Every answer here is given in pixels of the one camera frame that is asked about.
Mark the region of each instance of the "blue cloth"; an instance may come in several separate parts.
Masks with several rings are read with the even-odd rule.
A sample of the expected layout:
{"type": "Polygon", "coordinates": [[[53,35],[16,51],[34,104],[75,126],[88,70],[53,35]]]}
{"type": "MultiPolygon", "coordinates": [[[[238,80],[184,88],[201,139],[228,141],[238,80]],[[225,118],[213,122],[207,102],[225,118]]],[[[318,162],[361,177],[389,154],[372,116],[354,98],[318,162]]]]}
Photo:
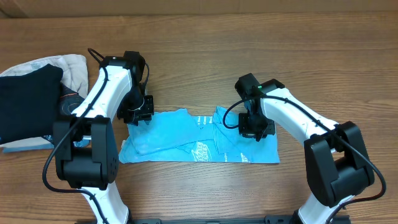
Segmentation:
{"type": "MultiPolygon", "coordinates": [[[[186,109],[155,113],[149,125],[128,125],[129,137],[119,154],[122,163],[144,161],[279,163],[276,135],[260,142],[244,138],[222,124],[226,110],[213,116],[191,116],[186,109]]],[[[230,112],[226,123],[236,125],[230,112]]]]}

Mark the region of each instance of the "wooden surface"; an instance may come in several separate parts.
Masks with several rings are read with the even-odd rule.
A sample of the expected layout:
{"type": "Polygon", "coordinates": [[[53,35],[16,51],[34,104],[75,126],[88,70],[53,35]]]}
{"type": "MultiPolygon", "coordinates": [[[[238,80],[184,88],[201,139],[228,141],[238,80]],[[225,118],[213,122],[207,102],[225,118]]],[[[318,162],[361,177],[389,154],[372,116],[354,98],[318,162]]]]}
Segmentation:
{"type": "MultiPolygon", "coordinates": [[[[150,65],[156,111],[212,114],[239,100],[237,79],[276,78],[302,102],[362,130],[387,180],[380,200],[350,205],[354,223],[398,221],[398,13],[94,17],[0,21],[0,70],[60,54],[87,57],[90,86],[103,55],[140,51],[150,65]]],[[[279,165],[147,162],[120,166],[117,183],[135,218],[233,218],[291,214],[310,191],[303,147],[281,127],[279,165]]],[[[114,122],[118,147],[127,138],[114,122]]],[[[73,223],[93,213],[81,195],[56,194],[41,179],[49,151],[0,155],[0,223],[73,223]]],[[[68,187],[55,175],[51,184],[68,187]]],[[[380,183],[360,197],[379,192],[380,183]]]]}

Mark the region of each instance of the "folded shirt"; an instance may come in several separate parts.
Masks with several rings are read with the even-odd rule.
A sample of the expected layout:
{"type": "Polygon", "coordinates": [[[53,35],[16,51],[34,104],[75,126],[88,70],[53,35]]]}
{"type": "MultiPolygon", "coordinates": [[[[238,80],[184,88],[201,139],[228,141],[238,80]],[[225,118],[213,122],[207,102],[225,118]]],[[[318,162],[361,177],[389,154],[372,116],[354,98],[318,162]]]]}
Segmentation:
{"type": "MultiPolygon", "coordinates": [[[[186,109],[155,113],[149,125],[128,125],[129,137],[119,154],[122,163],[144,161],[279,163],[276,135],[260,142],[226,129],[217,107],[213,116],[191,116],[186,109]]],[[[226,123],[238,123],[230,112],[226,123]]]]}
{"type": "MultiPolygon", "coordinates": [[[[86,66],[86,58],[82,55],[58,55],[52,57],[40,58],[30,62],[22,63],[7,69],[0,74],[0,77],[21,76],[38,70],[47,64],[54,65],[63,70],[61,83],[71,91],[77,92],[79,96],[85,98],[88,94],[88,72],[86,66]]],[[[75,143],[77,146],[85,146],[89,141],[75,143]]],[[[50,149],[53,147],[52,142],[42,137],[21,139],[0,145],[3,152],[22,151],[29,149],[50,149]]]]}

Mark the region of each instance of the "black cable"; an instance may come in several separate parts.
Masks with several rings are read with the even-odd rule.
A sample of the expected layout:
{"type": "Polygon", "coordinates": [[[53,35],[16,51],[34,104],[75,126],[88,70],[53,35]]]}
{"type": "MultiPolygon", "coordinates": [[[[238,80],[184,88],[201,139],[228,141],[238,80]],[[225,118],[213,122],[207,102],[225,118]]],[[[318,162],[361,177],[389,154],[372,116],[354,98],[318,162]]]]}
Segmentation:
{"type": "Polygon", "coordinates": [[[146,67],[147,67],[148,74],[147,74],[147,78],[145,79],[144,84],[142,84],[142,87],[143,87],[144,91],[145,91],[145,89],[147,88],[147,82],[148,82],[148,78],[149,78],[149,65],[148,65],[147,63],[145,63],[145,65],[146,65],[146,67]]]}
{"type": "Polygon", "coordinates": [[[107,219],[104,216],[104,213],[102,212],[102,209],[100,207],[100,204],[98,203],[97,199],[95,198],[95,195],[93,195],[91,192],[89,192],[88,190],[82,190],[82,189],[57,189],[55,187],[52,187],[49,182],[47,181],[47,170],[49,169],[49,165],[50,162],[52,160],[52,158],[54,157],[55,153],[59,150],[59,147],[62,145],[62,143],[66,140],[66,138],[71,135],[72,131],[81,123],[81,121],[83,120],[83,118],[88,114],[88,112],[92,109],[93,105],[95,104],[96,100],[100,97],[102,91],[105,89],[106,86],[106,82],[108,81],[108,71],[106,70],[105,66],[102,65],[102,62],[95,56],[93,55],[92,52],[94,52],[96,55],[100,56],[102,59],[104,59],[104,57],[99,54],[97,51],[88,48],[88,52],[90,53],[90,55],[92,55],[94,57],[94,59],[99,62],[100,67],[104,70],[105,73],[105,79],[104,79],[104,83],[102,84],[101,88],[99,89],[98,93],[95,95],[95,97],[93,98],[93,100],[91,101],[91,103],[87,106],[87,109],[81,114],[81,116],[76,120],[76,122],[69,128],[69,130],[67,131],[67,133],[64,135],[64,137],[61,139],[61,141],[58,143],[58,145],[55,147],[55,149],[51,152],[51,154],[49,155],[49,158],[47,159],[47,161],[44,164],[43,167],[43,173],[42,173],[42,178],[43,178],[43,183],[44,185],[51,191],[53,192],[58,192],[58,193],[81,193],[81,194],[86,194],[90,197],[90,200],[93,200],[95,203],[95,206],[98,209],[98,213],[100,215],[100,217],[103,220],[104,224],[109,224],[109,222],[107,221],[107,219]]]}
{"type": "Polygon", "coordinates": [[[261,96],[256,96],[253,98],[247,98],[245,100],[239,100],[238,102],[236,102],[235,104],[233,104],[230,108],[228,108],[228,110],[226,110],[224,116],[223,116],[223,124],[226,128],[228,129],[234,129],[237,128],[239,125],[237,126],[227,126],[225,124],[225,118],[226,115],[237,105],[239,105],[240,103],[249,101],[249,100],[255,100],[258,98],[268,98],[268,99],[274,99],[274,100],[280,100],[280,101],[284,101],[286,103],[289,103],[291,105],[293,105],[294,107],[296,107],[298,110],[300,110],[303,114],[305,114],[306,116],[308,116],[315,124],[317,124],[319,127],[323,128],[325,131],[327,131],[328,133],[332,133],[332,135],[337,138],[337,140],[342,143],[344,146],[346,146],[350,151],[352,151],[353,153],[357,154],[360,158],[362,158],[366,163],[368,163],[369,166],[372,167],[372,169],[374,170],[374,172],[376,173],[376,175],[379,177],[380,182],[381,182],[381,191],[380,193],[378,193],[375,196],[372,197],[366,197],[366,198],[358,198],[358,199],[354,199],[354,200],[350,200],[347,202],[343,202],[341,203],[334,211],[332,214],[330,214],[330,216],[328,217],[328,219],[326,220],[325,224],[329,224],[331,219],[342,209],[344,208],[346,205],[352,204],[352,203],[358,203],[358,202],[367,202],[367,201],[371,201],[371,200],[376,200],[381,198],[387,190],[387,184],[386,184],[386,180],[384,179],[383,175],[381,174],[380,170],[366,157],[364,157],[360,152],[358,152],[353,146],[351,146],[350,144],[348,144],[348,142],[346,142],[342,137],[340,137],[339,135],[337,135],[335,132],[333,132],[332,130],[330,130],[328,127],[326,127],[324,124],[322,124],[319,120],[317,120],[314,116],[312,116],[308,111],[306,111],[304,108],[302,108],[300,105],[294,103],[293,101],[289,100],[288,98],[282,98],[282,97],[278,97],[278,96],[267,96],[267,95],[261,95],[261,96]]]}

